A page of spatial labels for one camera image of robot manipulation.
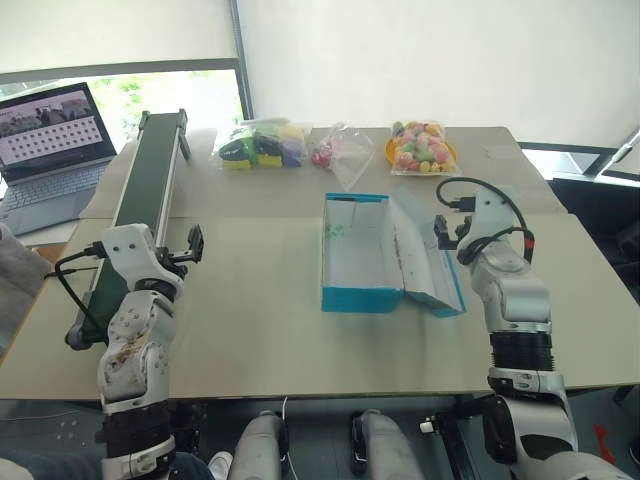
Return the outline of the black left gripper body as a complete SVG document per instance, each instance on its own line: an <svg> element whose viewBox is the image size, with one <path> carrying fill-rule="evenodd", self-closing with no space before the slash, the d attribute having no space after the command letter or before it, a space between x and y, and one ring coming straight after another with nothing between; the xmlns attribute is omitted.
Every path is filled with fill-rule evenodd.
<svg viewBox="0 0 640 480"><path fill-rule="evenodd" d="M183 290L184 279L188 269L173 263L171 257L169 265L161 265L159 262L158 264L159 267L158 272L155 274L155 281L170 285L174 290Z"/></svg>

